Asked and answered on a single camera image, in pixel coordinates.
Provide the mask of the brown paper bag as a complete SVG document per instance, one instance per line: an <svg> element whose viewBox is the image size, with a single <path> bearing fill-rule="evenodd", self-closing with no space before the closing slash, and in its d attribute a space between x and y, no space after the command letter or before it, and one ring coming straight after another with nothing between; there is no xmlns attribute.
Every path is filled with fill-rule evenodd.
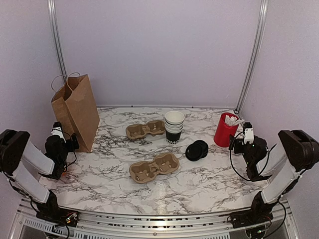
<svg viewBox="0 0 319 239"><path fill-rule="evenodd" d="M75 134L78 152L91 152L100 118L89 76L70 76L54 94L51 105L62 130Z"/></svg>

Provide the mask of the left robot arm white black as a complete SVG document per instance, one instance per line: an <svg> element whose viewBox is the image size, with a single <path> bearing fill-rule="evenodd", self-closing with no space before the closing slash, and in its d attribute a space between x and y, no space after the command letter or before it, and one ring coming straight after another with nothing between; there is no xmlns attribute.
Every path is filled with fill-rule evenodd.
<svg viewBox="0 0 319 239"><path fill-rule="evenodd" d="M0 171L15 191L30 198L37 218L75 227L79 212L59 207L56 195L40 184L25 167L27 163L42 177L60 179L70 166L68 154L75 153L79 148L74 134L68 139L65 135L62 128L55 124L43 153L31 142L29 132L6 129L0 135Z"/></svg>

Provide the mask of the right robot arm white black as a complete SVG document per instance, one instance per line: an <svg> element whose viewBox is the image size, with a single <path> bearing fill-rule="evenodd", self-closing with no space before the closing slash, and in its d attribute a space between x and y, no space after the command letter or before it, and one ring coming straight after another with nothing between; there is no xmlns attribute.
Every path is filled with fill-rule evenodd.
<svg viewBox="0 0 319 239"><path fill-rule="evenodd" d="M246 181L271 179L271 183L258 192L248 210L230 214L234 228L251 226L272 219L272 209L280 198L290 192L302 175L319 161L319 143L302 130L281 130L279 142L272 148L254 136L249 129L239 136L229 137L230 153L241 154L246 163Z"/></svg>

